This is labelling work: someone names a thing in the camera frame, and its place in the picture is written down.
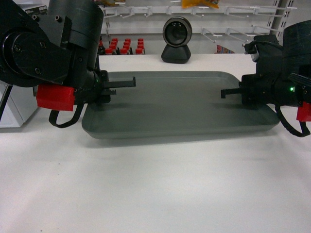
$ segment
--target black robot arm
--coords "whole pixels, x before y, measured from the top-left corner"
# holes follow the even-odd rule
[[[256,74],[243,75],[239,88],[222,90],[222,98],[241,94],[244,105],[274,104],[276,115],[293,135],[310,135],[311,121],[311,20],[284,30],[283,47],[275,35],[255,36],[244,46],[256,62]],[[285,119],[281,106],[298,107],[301,132]]]
[[[0,1],[0,80],[22,87],[38,85],[38,106],[52,109],[59,128],[74,124],[85,103],[107,103],[114,87],[135,86],[135,78],[109,82],[100,70],[98,42],[103,12],[90,0],[51,0],[46,16],[28,16],[12,0]],[[1,100],[4,109],[6,94]],[[70,122],[56,123],[59,111],[73,110]]]

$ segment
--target gray tray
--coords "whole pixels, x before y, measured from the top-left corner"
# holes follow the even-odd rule
[[[83,129],[94,138],[253,132],[279,123],[268,106],[249,109],[240,95],[221,99],[221,89],[237,88],[231,74],[214,71],[111,72],[109,80],[136,77],[137,86],[117,89],[111,102],[89,104]]]

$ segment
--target black webcam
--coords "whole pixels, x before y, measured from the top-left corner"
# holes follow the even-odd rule
[[[170,18],[163,27],[163,37],[166,47],[161,55],[164,62],[186,63],[191,52],[187,46],[192,36],[192,27],[188,20],[175,16]]]

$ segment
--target camera lens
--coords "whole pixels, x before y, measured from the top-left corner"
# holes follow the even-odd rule
[[[164,40],[172,47],[181,47],[186,45],[190,41],[191,35],[191,25],[183,17],[170,18],[163,28]]]
[[[165,35],[170,44],[180,45],[187,39],[187,29],[180,22],[172,22],[166,27]]]

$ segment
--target white tabletop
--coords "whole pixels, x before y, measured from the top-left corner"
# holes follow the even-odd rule
[[[101,69],[255,73],[242,54],[104,56]],[[283,110],[297,126],[296,109]],[[97,140],[39,109],[0,129],[0,233],[310,233],[311,137],[267,132]],[[66,121],[71,113],[60,115]]]

